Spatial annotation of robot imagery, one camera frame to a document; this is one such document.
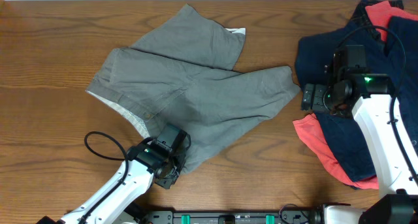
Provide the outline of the grey shorts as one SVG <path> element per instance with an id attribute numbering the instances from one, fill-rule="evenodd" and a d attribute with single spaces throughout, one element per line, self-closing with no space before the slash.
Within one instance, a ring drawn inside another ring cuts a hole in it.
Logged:
<path id="1" fill-rule="evenodd" d="M 171 123 L 190 134 L 184 173 L 194 171 L 300 91 L 288 66 L 240 73 L 244 28 L 226 28 L 185 5 L 128 47 L 115 48 L 87 92 L 143 137 Z"/>

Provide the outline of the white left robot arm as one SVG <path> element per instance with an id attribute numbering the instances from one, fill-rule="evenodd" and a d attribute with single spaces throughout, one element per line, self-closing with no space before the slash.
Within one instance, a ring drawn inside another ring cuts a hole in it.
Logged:
<path id="1" fill-rule="evenodd" d="M 115 175 L 92 197 L 55 221 L 48 216 L 39 223 L 114 223 L 126 208 L 153 184 L 165 189 L 177 181 L 185 163 L 187 148 L 179 143 L 148 138 L 125 152 Z"/>

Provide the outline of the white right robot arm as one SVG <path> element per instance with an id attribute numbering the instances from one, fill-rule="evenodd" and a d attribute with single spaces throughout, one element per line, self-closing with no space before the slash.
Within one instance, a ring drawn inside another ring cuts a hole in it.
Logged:
<path id="1" fill-rule="evenodd" d="M 370 208 L 325 204 L 313 215 L 314 223 L 417 222 L 417 154 L 388 75 L 332 71 L 328 84 L 304 86 L 302 109 L 353 118 L 379 182 L 380 198 Z"/>

